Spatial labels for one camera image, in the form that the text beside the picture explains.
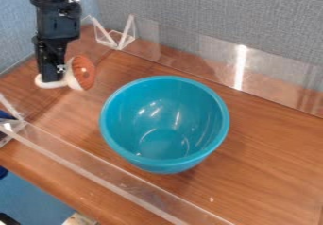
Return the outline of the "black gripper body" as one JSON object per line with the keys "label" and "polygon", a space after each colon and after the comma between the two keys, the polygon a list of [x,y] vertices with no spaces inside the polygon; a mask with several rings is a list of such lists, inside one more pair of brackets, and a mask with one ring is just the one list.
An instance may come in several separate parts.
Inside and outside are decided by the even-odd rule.
{"label": "black gripper body", "polygon": [[53,44],[74,41],[81,34],[79,0],[30,0],[35,12],[33,39]]}

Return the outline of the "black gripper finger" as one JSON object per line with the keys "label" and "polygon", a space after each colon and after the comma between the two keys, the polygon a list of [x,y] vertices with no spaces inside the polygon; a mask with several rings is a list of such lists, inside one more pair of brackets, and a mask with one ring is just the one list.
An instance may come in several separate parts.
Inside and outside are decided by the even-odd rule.
{"label": "black gripper finger", "polygon": [[58,81],[61,79],[61,74],[57,72],[58,57],[55,46],[51,42],[39,39],[33,39],[33,44],[37,71],[41,81]]}
{"label": "black gripper finger", "polygon": [[65,51],[66,51],[66,44],[61,44],[55,48],[55,53],[57,53],[57,72],[58,73],[63,73],[65,72],[65,62],[63,62]]}

